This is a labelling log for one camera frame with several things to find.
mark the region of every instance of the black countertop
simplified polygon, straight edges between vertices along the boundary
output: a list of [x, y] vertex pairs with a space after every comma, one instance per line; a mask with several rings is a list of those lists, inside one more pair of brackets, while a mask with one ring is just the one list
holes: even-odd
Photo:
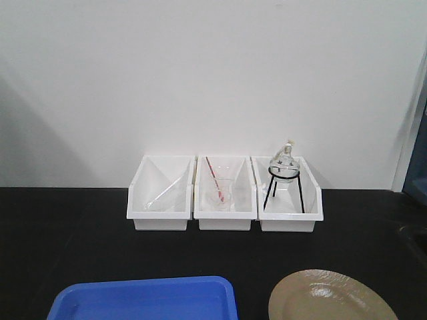
[[399, 236], [427, 208], [391, 191], [323, 190], [313, 233], [135, 231], [127, 189], [0, 189], [0, 318], [45, 319], [68, 285], [221, 275], [241, 320], [267, 320], [283, 277], [327, 269], [375, 290], [399, 320], [427, 319], [427, 269]]

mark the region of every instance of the white wall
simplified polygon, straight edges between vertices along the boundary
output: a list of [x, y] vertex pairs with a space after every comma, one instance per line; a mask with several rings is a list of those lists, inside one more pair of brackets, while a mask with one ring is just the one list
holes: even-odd
[[127, 187], [144, 153], [389, 189], [425, 1], [0, 1], [0, 185]]

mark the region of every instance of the blue plastic tray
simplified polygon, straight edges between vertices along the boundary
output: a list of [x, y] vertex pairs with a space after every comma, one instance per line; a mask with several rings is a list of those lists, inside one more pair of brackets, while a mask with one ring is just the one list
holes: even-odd
[[47, 320], [238, 320], [233, 287], [222, 277], [72, 285]]

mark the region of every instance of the beige plate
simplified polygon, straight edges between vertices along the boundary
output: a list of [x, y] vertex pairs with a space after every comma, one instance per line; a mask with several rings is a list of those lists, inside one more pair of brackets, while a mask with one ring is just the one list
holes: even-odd
[[268, 303], [270, 320], [398, 320], [388, 304], [363, 283], [326, 270], [283, 278]]

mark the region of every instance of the white plastic bin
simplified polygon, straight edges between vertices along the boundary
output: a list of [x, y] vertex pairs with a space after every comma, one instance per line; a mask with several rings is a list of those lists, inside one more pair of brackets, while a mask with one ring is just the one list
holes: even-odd
[[300, 164], [300, 179], [305, 213], [302, 213], [297, 179], [278, 183], [272, 197], [274, 183], [264, 210], [271, 175], [268, 167], [271, 157], [251, 157], [254, 166], [258, 197], [258, 219], [262, 231], [312, 232], [316, 221], [323, 221], [322, 191], [303, 157], [294, 157]]
[[199, 156], [194, 185], [194, 219], [200, 230], [250, 230], [257, 218], [250, 158], [207, 158], [212, 170], [206, 156]]
[[186, 230], [193, 201], [194, 156], [146, 155], [129, 186], [127, 218], [137, 230]]

